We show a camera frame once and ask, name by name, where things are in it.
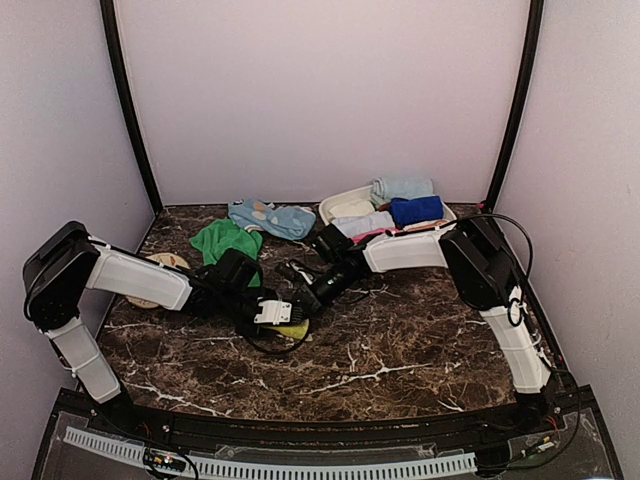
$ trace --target black metal frame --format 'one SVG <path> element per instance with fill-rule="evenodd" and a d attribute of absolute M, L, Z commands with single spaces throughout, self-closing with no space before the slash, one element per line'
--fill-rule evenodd
<path fill-rule="evenodd" d="M 580 395 L 582 408 L 590 408 L 594 414 L 615 478 L 623 478 L 591 387 L 581 387 Z M 556 404 L 563 412 L 574 411 L 577 402 L 577 396 L 571 393 L 560 394 L 556 398 Z M 93 408 L 93 403 L 86 395 L 67 389 L 60 390 L 38 451 L 32 480 L 38 480 L 42 474 L 49 442 L 60 412 L 86 417 L 90 428 L 120 434 L 100 416 L 93 416 Z M 222 445 L 301 451 L 349 450 L 435 443 L 440 452 L 463 449 L 465 452 L 483 455 L 504 449 L 509 439 L 521 435 L 516 431 L 500 432 L 482 426 L 485 422 L 503 424 L 515 408 L 495 407 L 455 415 L 410 418 L 405 421 L 321 423 L 210 418 L 148 407 L 136 407 L 136 411 L 152 432 L 155 432 L 155 441 L 178 450 L 215 452 Z M 547 429 L 548 426 L 541 425 L 536 431 Z"/>
<path fill-rule="evenodd" d="M 158 215 L 163 208 L 160 192 L 153 177 L 151 163 L 147 156 L 147 150 L 142 139 L 142 132 L 138 123 L 136 109 L 133 104 L 133 96 L 131 95 L 131 87 L 127 78 L 127 70 L 125 68 L 124 57 L 122 55 L 122 45 L 120 44 L 120 35 L 118 34 L 118 21 L 116 18 L 115 6 L 113 0 L 100 0 L 100 8 L 102 10 L 102 23 L 104 25 L 104 34 L 107 39 L 107 48 L 109 50 L 109 58 L 111 59 L 111 69 L 113 70 L 113 78 L 116 82 L 118 97 L 120 98 L 120 107 L 122 115 L 129 132 L 129 140 L 131 147 L 138 163 L 138 169 L 142 176 L 144 188 L 147 191 L 147 197 L 151 202 L 153 212 Z"/>
<path fill-rule="evenodd" d="M 518 130 L 520 129 L 522 112 L 524 111 L 524 105 L 527 100 L 529 83 L 531 82 L 531 73 L 533 72 L 533 63 L 538 46 L 538 36 L 540 35 L 540 25 L 542 25 L 543 7 L 544 0 L 531 0 L 527 32 L 524 38 L 520 70 L 518 71 L 518 80 L 516 82 L 511 111 L 509 112 L 509 120 L 507 120 L 507 128 L 504 132 L 504 138 L 502 139 L 502 146 L 500 147 L 496 168 L 493 171 L 487 198 L 482 202 L 482 210 L 484 212 L 492 212 L 496 207 L 504 179 L 507 175 L 511 154 L 513 153 L 513 147 L 516 143 Z"/>

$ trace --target white plastic tray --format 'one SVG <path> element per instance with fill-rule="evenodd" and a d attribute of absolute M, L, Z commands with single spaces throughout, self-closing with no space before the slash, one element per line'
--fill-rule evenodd
<path fill-rule="evenodd" d="M 347 203 L 352 200 L 371 200 L 372 188 L 373 185 L 369 185 L 367 187 L 356 188 L 355 190 L 349 190 L 348 192 L 339 193 L 338 195 L 325 198 L 320 203 L 320 218 L 322 218 L 322 221 L 325 225 L 329 225 L 333 221 L 333 215 L 329 213 L 329 210 L 331 210 L 336 205 Z M 453 213 L 444 202 L 442 203 L 442 206 L 444 207 L 444 219 L 455 220 L 456 214 Z"/>

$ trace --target green towel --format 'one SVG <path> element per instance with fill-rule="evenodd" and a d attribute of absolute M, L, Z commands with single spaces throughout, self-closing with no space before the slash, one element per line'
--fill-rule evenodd
<path fill-rule="evenodd" d="M 205 265 L 218 263 L 222 254 L 229 248 L 235 248 L 257 260 L 262 247 L 262 235 L 256 231 L 246 232 L 229 219 L 216 220 L 189 241 L 193 248 L 202 252 Z M 258 274 L 249 282 L 249 286 L 260 286 Z"/>

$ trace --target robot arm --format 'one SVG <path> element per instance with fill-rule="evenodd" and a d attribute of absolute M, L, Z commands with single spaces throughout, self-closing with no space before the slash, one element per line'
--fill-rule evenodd
<path fill-rule="evenodd" d="M 294 296 L 310 314 L 371 273 L 448 267 L 462 301 L 479 311 L 495 334 L 509 363 L 518 402 L 544 410 L 549 362 L 522 301 L 515 260 L 485 218 L 399 236 L 382 234 L 358 245 L 330 225 L 311 245 L 333 266 Z"/>
<path fill-rule="evenodd" d="M 24 266 L 24 313 L 97 404 L 130 410 L 126 389 L 82 322 L 78 302 L 84 289 L 131 295 L 193 315 L 223 312 L 239 334 L 253 336 L 260 325 L 287 323 L 300 315 L 270 292 L 248 288 L 257 272 L 257 263 L 236 250 L 196 272 L 167 267 L 112 247 L 90 236 L 81 223 L 69 222 Z"/>

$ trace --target blue towel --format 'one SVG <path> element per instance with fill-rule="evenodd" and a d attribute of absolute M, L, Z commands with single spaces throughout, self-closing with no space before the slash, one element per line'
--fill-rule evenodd
<path fill-rule="evenodd" d="M 396 224 L 404 227 L 427 220 L 440 220 L 444 218 L 444 207 L 438 196 L 404 200 L 394 198 L 391 200 L 389 212 Z"/>
<path fill-rule="evenodd" d="M 316 222 L 316 216 L 302 207 L 280 207 L 273 210 L 255 199 L 230 203 L 229 218 L 245 230 L 264 230 L 286 240 L 303 239 Z"/>
<path fill-rule="evenodd" d="M 371 200 L 376 206 L 389 203 L 394 198 L 413 200 L 433 196 L 433 182 L 430 178 L 380 177 L 373 181 Z"/>

